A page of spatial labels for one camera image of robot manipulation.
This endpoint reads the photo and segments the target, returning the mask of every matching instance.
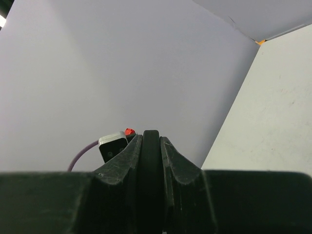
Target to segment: wire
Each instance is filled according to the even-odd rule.
[[[88,150],[92,149],[93,147],[95,147],[96,145],[98,145],[98,140],[95,142],[92,142],[90,145],[87,145],[86,147],[84,147],[71,161],[71,163],[68,166],[67,171],[71,172],[72,169],[74,168],[74,165],[76,164],[76,162],[81,158],[81,156],[84,155],[85,152],[87,152]]]

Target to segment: white wall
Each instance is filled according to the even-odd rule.
[[[312,175],[312,25],[264,43],[203,169]]]
[[[194,0],[256,41],[312,23],[311,0]]]
[[[201,165],[258,46],[191,0],[15,0],[0,32],[0,170],[65,170],[158,129]],[[102,164],[96,149],[76,170]]]

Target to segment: white panel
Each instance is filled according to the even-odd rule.
[[[64,170],[158,129],[201,165],[258,46],[189,0],[15,0],[0,32],[0,169]],[[94,149],[76,170],[102,164]]]
[[[312,175],[312,25],[264,43],[203,169]]]
[[[256,41],[312,23],[312,0],[194,0]]]

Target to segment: light gray wall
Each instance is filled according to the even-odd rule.
[[[256,41],[312,23],[312,0],[194,0]]]
[[[258,46],[191,0],[16,0],[0,32],[0,170],[65,170],[158,129],[201,165]],[[94,149],[77,170],[101,165]]]
[[[312,25],[264,43],[202,168],[312,176]]]

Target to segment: purple cable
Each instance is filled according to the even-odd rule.
[[[72,160],[72,162],[69,164],[69,167],[67,169],[68,172],[71,172],[72,169],[74,168],[74,165],[76,164],[76,162],[79,160],[79,158],[81,158],[81,156],[84,155],[85,152],[87,152],[88,150],[92,149],[93,147],[95,147],[96,145],[98,145],[98,140],[95,142],[92,142],[90,145],[87,145],[86,147],[84,147]]]

